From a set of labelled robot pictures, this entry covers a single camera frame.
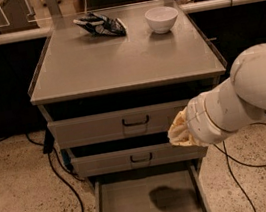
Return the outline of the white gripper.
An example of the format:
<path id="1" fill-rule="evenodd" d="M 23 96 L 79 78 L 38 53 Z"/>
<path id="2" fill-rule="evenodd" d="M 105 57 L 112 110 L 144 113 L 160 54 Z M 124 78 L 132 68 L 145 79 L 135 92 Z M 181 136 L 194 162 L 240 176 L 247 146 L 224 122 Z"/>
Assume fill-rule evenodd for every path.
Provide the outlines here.
<path id="1" fill-rule="evenodd" d="M 240 129 L 237 95 L 232 87 L 219 87 L 191 99 L 187 110 L 175 116 L 167 137 L 173 146 L 218 144 Z"/>

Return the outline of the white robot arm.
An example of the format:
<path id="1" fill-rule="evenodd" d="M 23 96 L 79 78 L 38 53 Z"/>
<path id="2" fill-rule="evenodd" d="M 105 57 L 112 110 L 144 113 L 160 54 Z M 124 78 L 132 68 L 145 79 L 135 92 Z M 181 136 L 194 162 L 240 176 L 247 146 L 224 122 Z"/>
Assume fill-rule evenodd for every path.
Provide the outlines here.
<path id="1" fill-rule="evenodd" d="M 247 125 L 266 119 L 266 43 L 247 48 L 230 76 L 190 99 L 173 120 L 167 137 L 174 146 L 223 142 Z"/>

